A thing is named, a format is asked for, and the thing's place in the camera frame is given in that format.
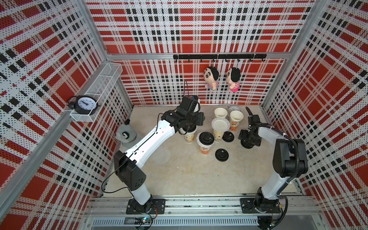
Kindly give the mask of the paper milk tea cup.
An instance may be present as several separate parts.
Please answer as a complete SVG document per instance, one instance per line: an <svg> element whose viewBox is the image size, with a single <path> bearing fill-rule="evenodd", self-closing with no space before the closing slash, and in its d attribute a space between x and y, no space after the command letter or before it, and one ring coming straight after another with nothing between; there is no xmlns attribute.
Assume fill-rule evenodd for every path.
<svg viewBox="0 0 368 230"><path fill-rule="evenodd" d="M194 141L194 138L195 138L195 133L185 135L185 141L187 143L192 143Z"/></svg>
<svg viewBox="0 0 368 230"><path fill-rule="evenodd" d="M213 136L214 136L214 140L216 142L220 142L223 138L224 132L219 132L217 130L213 130Z"/></svg>
<svg viewBox="0 0 368 230"><path fill-rule="evenodd" d="M200 151L202 154L209 154L210 149L211 149L211 145L199 145L200 146Z"/></svg>

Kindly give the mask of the black lid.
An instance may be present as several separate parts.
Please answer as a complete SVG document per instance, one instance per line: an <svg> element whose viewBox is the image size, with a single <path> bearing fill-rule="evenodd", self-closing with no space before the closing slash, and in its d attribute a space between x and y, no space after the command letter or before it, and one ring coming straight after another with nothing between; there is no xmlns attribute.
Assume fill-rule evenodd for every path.
<svg viewBox="0 0 368 230"><path fill-rule="evenodd" d="M254 145L246 140L241 140L241 145L246 149L252 149Z"/></svg>
<svg viewBox="0 0 368 230"><path fill-rule="evenodd" d="M229 153L225 149L218 149L215 152L215 158L220 162L225 162L229 158Z"/></svg>
<svg viewBox="0 0 368 230"><path fill-rule="evenodd" d="M226 132L224 132L224 134L222 136L222 139L227 143L233 142L234 141L234 134L230 131L226 131Z"/></svg>
<svg viewBox="0 0 368 230"><path fill-rule="evenodd" d="M212 145L215 141L213 134L210 132L200 133L198 140L202 145Z"/></svg>

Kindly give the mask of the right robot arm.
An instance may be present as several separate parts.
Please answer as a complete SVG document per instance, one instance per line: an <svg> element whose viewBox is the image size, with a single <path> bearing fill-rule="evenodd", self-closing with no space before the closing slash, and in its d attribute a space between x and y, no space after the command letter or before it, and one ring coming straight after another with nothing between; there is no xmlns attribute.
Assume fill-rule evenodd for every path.
<svg viewBox="0 0 368 230"><path fill-rule="evenodd" d="M258 189L250 209L260 213L274 212L281 192L308 171L305 143L303 140L289 137L268 123L262 123L258 115L250 113L248 123L248 129L242 129L239 134L244 148L259 147L263 140L274 148L274 172L267 183Z"/></svg>

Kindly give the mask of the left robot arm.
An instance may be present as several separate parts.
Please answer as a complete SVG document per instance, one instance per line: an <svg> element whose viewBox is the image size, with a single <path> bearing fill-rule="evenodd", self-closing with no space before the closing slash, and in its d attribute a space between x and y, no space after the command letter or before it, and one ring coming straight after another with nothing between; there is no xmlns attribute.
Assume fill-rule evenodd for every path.
<svg viewBox="0 0 368 230"><path fill-rule="evenodd" d="M202 126L205 120L200 112L198 96L184 96L174 110L158 115L156 126L141 141L125 152L118 151L114 155L114 173L132 193L135 203L141 208L150 208L153 197L148 191L146 174L142 167L149 157L175 133L186 134L194 126Z"/></svg>

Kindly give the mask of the back right paper cup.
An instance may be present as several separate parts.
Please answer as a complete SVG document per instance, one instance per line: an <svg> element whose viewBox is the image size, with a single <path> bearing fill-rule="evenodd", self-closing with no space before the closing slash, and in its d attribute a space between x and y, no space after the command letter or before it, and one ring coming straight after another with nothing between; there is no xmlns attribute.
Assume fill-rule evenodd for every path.
<svg viewBox="0 0 368 230"><path fill-rule="evenodd" d="M243 120L244 115L241 111L232 111L230 113L230 130L236 131L240 125L240 122Z"/></svg>

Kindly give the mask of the back left paper cup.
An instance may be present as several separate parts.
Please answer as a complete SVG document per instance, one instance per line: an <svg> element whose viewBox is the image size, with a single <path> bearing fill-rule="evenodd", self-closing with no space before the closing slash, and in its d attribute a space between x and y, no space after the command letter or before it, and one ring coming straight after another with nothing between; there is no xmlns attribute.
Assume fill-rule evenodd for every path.
<svg viewBox="0 0 368 230"><path fill-rule="evenodd" d="M214 114L216 118L227 118L228 111L225 108L219 107L215 109Z"/></svg>

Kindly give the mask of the black lid front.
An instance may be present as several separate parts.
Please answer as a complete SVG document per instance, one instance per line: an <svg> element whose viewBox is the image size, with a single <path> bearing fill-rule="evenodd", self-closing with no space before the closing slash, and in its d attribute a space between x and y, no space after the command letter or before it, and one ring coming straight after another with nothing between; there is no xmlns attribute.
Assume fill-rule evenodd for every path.
<svg viewBox="0 0 368 230"><path fill-rule="evenodd" d="M229 158L229 153L225 149L218 149L215 152L215 158L220 162L225 162Z"/></svg>

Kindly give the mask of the small white clock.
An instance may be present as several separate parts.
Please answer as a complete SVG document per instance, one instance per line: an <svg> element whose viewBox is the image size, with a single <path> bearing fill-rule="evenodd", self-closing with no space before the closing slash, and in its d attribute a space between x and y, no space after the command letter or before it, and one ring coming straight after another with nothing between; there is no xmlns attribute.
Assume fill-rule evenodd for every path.
<svg viewBox="0 0 368 230"><path fill-rule="evenodd" d="M233 105L229 107L229 111L230 112L233 112L233 111L241 112L241 108L239 106Z"/></svg>

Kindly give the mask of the plush doll blue striped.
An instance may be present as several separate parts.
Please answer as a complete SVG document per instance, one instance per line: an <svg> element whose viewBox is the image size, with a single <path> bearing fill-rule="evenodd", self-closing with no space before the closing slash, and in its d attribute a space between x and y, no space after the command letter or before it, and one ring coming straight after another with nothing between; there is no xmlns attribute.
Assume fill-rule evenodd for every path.
<svg viewBox="0 0 368 230"><path fill-rule="evenodd" d="M215 67L206 67L204 70L204 80L206 86L211 91L215 91L219 85L219 72Z"/></svg>

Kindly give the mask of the plush doll pink striped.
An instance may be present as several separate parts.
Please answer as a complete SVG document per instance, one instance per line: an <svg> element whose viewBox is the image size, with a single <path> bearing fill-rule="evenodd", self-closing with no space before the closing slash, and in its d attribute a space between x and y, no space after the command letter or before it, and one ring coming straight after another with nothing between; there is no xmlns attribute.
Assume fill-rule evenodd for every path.
<svg viewBox="0 0 368 230"><path fill-rule="evenodd" d="M241 71L238 68L232 67L226 73L226 80L229 85L229 90L236 93L240 88Z"/></svg>

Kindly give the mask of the grey plush toy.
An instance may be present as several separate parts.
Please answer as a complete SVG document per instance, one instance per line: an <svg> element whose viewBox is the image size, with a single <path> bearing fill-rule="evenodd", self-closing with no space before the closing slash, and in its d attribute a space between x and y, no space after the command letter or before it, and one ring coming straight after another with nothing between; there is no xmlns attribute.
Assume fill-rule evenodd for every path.
<svg viewBox="0 0 368 230"><path fill-rule="evenodd" d="M127 119L116 131L116 139L122 143L125 149L130 149L142 140L142 135L136 132Z"/></svg>

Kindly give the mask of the black round alarm clock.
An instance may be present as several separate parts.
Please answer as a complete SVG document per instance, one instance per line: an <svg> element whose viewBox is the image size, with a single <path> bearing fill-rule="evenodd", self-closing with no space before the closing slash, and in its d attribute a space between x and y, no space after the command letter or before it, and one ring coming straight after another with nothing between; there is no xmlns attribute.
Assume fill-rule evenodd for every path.
<svg viewBox="0 0 368 230"><path fill-rule="evenodd" d="M93 115L97 108L98 102L91 96L73 96L68 101L68 108L74 110L80 115Z"/></svg>

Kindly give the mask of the black hook rail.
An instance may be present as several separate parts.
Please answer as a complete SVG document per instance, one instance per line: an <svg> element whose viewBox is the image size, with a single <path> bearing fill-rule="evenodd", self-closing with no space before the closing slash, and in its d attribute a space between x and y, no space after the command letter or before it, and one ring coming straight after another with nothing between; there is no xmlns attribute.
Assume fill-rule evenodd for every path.
<svg viewBox="0 0 368 230"><path fill-rule="evenodd" d="M267 54L177 54L173 55L174 60L217 60L217 59L249 59L252 61L253 59L260 59L264 61L267 58Z"/></svg>

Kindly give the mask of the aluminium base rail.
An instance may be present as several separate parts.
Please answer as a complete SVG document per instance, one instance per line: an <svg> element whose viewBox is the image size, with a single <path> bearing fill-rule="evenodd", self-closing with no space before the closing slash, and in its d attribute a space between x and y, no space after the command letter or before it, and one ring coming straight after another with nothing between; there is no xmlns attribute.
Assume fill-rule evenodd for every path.
<svg viewBox="0 0 368 230"><path fill-rule="evenodd" d="M149 214L133 209L128 197L94 198L84 230L255 229L326 230L322 211L310 196L289 194L267 212L255 209L251 194L157 196Z"/></svg>

